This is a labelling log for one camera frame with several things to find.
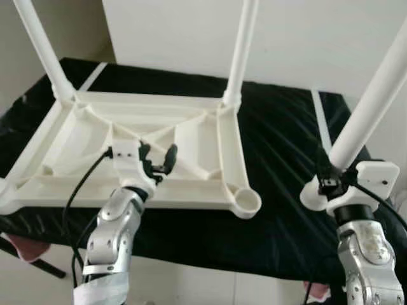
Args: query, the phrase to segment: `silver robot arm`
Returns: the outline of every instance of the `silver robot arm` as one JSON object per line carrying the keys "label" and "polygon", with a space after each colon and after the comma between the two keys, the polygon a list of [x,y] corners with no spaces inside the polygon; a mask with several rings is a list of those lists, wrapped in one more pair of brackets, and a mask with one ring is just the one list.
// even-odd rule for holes
{"label": "silver robot arm", "polygon": [[120,141],[113,146],[115,168],[121,184],[98,213],[97,227],[88,239],[82,284],[74,289],[74,303],[80,305],[125,304],[134,236],[140,226],[144,203],[154,195],[176,161],[172,146],[161,166],[146,159],[149,146]]}
{"label": "silver robot arm", "polygon": [[394,272],[394,250],[373,215],[378,200],[390,196],[399,168],[390,162],[362,161],[354,170],[341,173],[324,152],[319,157],[319,194],[326,196],[326,212],[338,225],[338,256],[345,271],[348,305],[404,304]]}

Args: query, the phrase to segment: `white tube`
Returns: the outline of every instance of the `white tube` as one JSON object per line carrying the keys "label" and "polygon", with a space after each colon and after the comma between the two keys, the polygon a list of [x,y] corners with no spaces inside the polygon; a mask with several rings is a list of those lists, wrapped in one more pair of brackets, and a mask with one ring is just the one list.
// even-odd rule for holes
{"label": "white tube", "polygon": [[39,21],[31,0],[14,0],[28,35],[31,38],[38,57],[53,85],[55,98],[73,100],[75,89],[67,80],[57,56],[55,55],[44,28]]}
{"label": "white tube", "polygon": [[[329,159],[335,167],[346,170],[352,164],[397,96],[406,77],[407,19],[329,153]],[[323,210],[327,205],[326,197],[318,195],[318,185],[314,177],[300,194],[301,202],[311,210]]]}
{"label": "white tube", "polygon": [[239,104],[244,72],[249,56],[250,43],[253,37],[254,24],[258,11],[258,0],[244,0],[242,14],[233,52],[233,59],[229,74],[228,86],[223,93],[224,105]]}

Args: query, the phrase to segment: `cable connector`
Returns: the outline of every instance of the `cable connector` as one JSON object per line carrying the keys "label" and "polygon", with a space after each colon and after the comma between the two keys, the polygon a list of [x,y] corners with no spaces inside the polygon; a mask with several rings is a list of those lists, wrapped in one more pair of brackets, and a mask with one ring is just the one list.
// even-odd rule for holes
{"label": "cable connector", "polygon": [[109,157],[110,159],[113,159],[113,149],[111,146],[108,147],[107,151],[104,153],[106,157]]}
{"label": "cable connector", "polygon": [[343,183],[340,171],[331,164],[325,149],[321,146],[317,150],[316,167],[319,194],[331,200],[346,193],[348,185]]}

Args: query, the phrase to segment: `white strap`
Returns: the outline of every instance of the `white strap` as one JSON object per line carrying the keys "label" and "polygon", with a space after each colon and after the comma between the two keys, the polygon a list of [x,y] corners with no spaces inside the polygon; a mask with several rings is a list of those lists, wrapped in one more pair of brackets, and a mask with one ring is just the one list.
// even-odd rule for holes
{"label": "white strap", "polygon": [[82,84],[81,88],[79,88],[80,91],[88,91],[90,86],[93,84],[93,82],[97,79],[99,74],[103,71],[103,69],[107,66],[107,62],[101,62],[95,70],[92,71],[92,73],[88,76],[86,81]]}
{"label": "white strap", "polygon": [[127,299],[128,272],[92,280],[74,289],[75,305],[120,305]]}
{"label": "white strap", "polygon": [[317,116],[319,135],[321,136],[322,146],[326,153],[329,154],[332,148],[331,137],[329,136],[328,125],[322,108],[321,97],[317,90],[311,90],[312,100],[314,101],[315,114]]}

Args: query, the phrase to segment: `white 3d-printed table frame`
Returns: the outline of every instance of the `white 3d-printed table frame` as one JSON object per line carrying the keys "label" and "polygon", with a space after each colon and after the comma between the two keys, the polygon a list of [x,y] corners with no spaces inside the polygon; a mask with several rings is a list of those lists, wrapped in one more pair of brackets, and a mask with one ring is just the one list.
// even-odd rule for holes
{"label": "white 3d-printed table frame", "polygon": [[[22,207],[62,207],[91,164],[114,139],[151,145],[161,164],[178,146],[173,172],[146,206],[231,210],[253,217],[261,198],[247,179],[237,121],[240,91],[258,0],[245,1],[223,98],[76,91],[67,80],[30,0],[15,6],[52,82],[56,101],[5,180],[0,214]],[[73,207],[101,207],[119,187],[107,159],[78,193]]]}

